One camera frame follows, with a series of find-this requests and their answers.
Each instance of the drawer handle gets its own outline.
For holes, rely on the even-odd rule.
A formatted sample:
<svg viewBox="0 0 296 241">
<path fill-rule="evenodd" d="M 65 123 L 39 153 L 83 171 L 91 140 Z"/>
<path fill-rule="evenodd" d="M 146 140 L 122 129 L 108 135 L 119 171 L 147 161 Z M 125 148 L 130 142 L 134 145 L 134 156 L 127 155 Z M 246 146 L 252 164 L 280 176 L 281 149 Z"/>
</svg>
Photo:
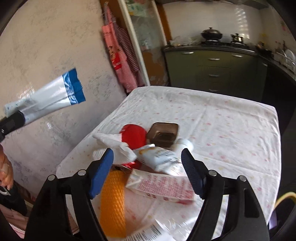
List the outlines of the drawer handle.
<svg viewBox="0 0 296 241">
<path fill-rule="evenodd" d="M 239 58 L 242 58 L 243 57 L 242 55 L 239 55 L 239 54 L 232 54 L 232 56 L 239 57 Z"/>
</svg>

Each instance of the tiled wall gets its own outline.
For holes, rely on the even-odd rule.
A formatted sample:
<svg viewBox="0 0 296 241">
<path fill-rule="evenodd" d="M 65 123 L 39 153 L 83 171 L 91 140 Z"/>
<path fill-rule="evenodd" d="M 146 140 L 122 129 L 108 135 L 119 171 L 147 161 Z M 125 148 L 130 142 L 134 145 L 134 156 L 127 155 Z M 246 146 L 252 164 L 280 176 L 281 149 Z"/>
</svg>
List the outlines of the tiled wall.
<svg viewBox="0 0 296 241">
<path fill-rule="evenodd" d="M 239 33 L 245 42 L 261 39 L 262 21 L 258 9 L 221 2 L 173 2 L 163 5 L 172 37 L 197 36 L 212 27 L 223 34 L 222 41 L 230 42 L 231 34 Z"/>
<path fill-rule="evenodd" d="M 278 12 L 269 6 L 269 8 L 261 9 L 260 15 L 268 47 L 274 51 L 278 47 L 276 41 L 280 42 L 282 47 L 284 40 L 287 47 L 296 54 L 296 41 Z"/>
</svg>

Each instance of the countertop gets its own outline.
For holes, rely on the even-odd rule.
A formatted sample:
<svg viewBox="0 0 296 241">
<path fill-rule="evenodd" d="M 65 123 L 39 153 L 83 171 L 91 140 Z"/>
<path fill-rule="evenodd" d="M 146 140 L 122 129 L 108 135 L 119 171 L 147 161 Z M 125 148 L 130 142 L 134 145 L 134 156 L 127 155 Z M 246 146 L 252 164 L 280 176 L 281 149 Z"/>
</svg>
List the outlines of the countertop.
<svg viewBox="0 0 296 241">
<path fill-rule="evenodd" d="M 254 50 L 243 49 L 238 47 L 230 47 L 230 46 L 208 46 L 208 45 L 185 45 L 179 47 L 165 46 L 163 47 L 163 52 L 172 52 L 172 51 L 190 51 L 190 50 L 218 50 L 218 51 L 228 51 L 242 54 L 249 54 L 252 56 L 259 56 L 260 58 L 267 61 L 273 67 L 278 68 L 286 78 L 288 78 L 293 84 L 296 85 L 296 74 L 294 74 L 291 70 L 281 65 L 279 62 L 275 61 L 271 57 L 262 56 L 260 53 Z"/>
</svg>

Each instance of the person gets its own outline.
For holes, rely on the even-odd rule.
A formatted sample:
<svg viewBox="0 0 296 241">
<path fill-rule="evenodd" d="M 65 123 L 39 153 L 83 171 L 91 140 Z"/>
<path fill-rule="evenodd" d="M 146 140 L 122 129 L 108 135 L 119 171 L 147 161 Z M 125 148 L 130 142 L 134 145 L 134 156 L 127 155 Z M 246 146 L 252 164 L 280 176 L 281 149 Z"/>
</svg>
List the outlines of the person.
<svg viewBox="0 0 296 241">
<path fill-rule="evenodd" d="M 13 168 L 11 162 L 4 154 L 2 145 L 0 145 L 0 181 L 1 186 L 7 187 L 7 190 L 10 190 L 13 186 Z"/>
</svg>

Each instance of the table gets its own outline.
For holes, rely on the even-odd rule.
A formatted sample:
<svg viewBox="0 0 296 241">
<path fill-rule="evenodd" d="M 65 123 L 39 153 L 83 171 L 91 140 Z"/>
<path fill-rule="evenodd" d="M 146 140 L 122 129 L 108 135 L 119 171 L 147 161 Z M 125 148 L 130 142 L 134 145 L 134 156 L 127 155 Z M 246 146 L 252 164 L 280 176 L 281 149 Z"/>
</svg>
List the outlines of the table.
<svg viewBox="0 0 296 241">
<path fill-rule="evenodd" d="M 68 154 L 57 168 L 57 177 L 67 177 L 88 167 L 93 151 L 100 148 L 92 137 L 94 133 L 117 134 L 129 123 L 148 130 L 154 122 L 177 123 L 178 137 L 193 143 L 194 158 L 203 161 L 208 169 L 230 178 L 245 175 L 266 221 L 269 220 L 281 176 L 277 113 L 272 106 L 236 97 L 173 87 L 137 88 Z M 213 238 L 222 231 L 227 199 L 223 197 Z M 191 226 L 202 203 L 199 198 L 193 205 L 168 203 L 126 189 L 127 232 L 150 224 L 153 219 L 186 221 Z M 99 215 L 99 196 L 92 204 Z M 67 205 L 73 215 L 70 197 Z"/>
</svg>

